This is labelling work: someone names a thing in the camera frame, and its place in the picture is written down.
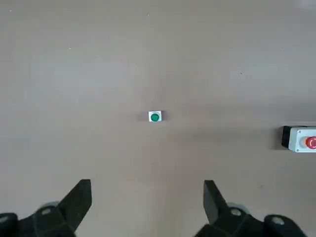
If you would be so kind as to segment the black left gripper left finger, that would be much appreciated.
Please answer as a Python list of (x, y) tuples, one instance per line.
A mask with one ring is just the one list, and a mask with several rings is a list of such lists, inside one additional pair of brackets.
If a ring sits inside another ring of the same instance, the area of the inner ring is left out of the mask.
[(39, 208), (27, 218), (15, 213), (0, 215), (2, 237), (75, 237), (92, 206), (91, 180), (81, 179), (57, 205)]

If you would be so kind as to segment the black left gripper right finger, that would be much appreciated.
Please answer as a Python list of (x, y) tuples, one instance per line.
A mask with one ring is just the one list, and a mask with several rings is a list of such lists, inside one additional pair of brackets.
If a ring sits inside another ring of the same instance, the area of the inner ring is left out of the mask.
[(290, 218), (267, 215), (263, 221), (239, 207), (229, 206), (213, 180), (203, 184), (203, 207), (208, 224), (197, 237), (305, 237), (306, 234)]

